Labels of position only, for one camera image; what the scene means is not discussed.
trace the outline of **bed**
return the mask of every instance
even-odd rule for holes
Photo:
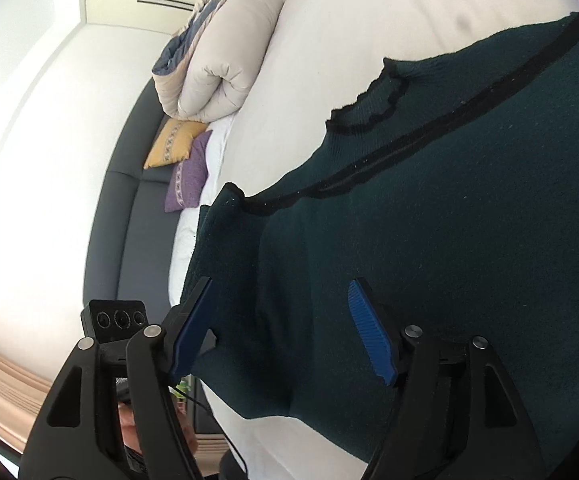
[[[455,52],[505,28],[577,10],[579,0],[285,0],[244,105],[210,125],[201,203],[210,205],[227,182],[251,196],[300,166],[322,142],[332,110],[355,102],[383,58]],[[163,213],[167,170],[141,169],[162,121],[154,97],[148,85],[110,163],[84,298],[140,299],[150,321],[159,322],[179,301],[198,209]],[[206,387],[205,394],[253,480],[361,478],[366,463],[299,420],[245,420]]]

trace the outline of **white bed sheet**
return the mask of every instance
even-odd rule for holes
[[[205,149],[208,175],[207,182],[200,195],[200,205],[212,205],[220,191],[218,174],[223,163],[224,147],[236,113],[234,112],[227,117],[214,121],[207,127],[208,130],[212,130],[212,134],[209,136],[207,148]],[[180,303],[180,295],[185,283],[189,261],[196,246],[199,213],[200,207],[190,207],[183,209],[180,213],[180,218],[178,218],[169,275],[169,298],[172,306]]]
[[[322,143],[331,110],[355,102],[384,57],[455,52],[506,28],[576,10],[579,0],[285,0],[256,83],[231,125],[216,189],[233,182],[251,196],[300,166]],[[181,288],[182,280],[175,290]],[[250,479],[362,477],[364,462],[303,422],[245,420],[205,391]]]

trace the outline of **cushion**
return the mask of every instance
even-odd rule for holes
[[[205,150],[210,135],[211,130],[208,130],[194,139],[188,160],[183,160],[174,166],[165,196],[166,213],[200,205],[200,194],[207,182]]]
[[[207,124],[196,121],[169,119],[154,142],[144,168],[167,166],[189,158],[193,140],[206,128]]]

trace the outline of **purple pillow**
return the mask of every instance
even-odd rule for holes
[[[211,132],[208,130],[196,137],[191,144],[189,158],[174,166],[165,196],[166,213],[200,205],[200,194],[207,182],[205,150]]]

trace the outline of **camera lens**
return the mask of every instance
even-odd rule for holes
[[[136,323],[138,326],[144,325],[144,316],[142,312],[134,313],[134,323]]]
[[[96,321],[98,321],[98,326],[101,328],[109,328],[111,325],[111,319],[105,312],[101,312],[96,316]]]
[[[114,314],[114,321],[119,326],[119,328],[129,328],[131,320],[129,319],[129,314],[124,310],[117,310]]]

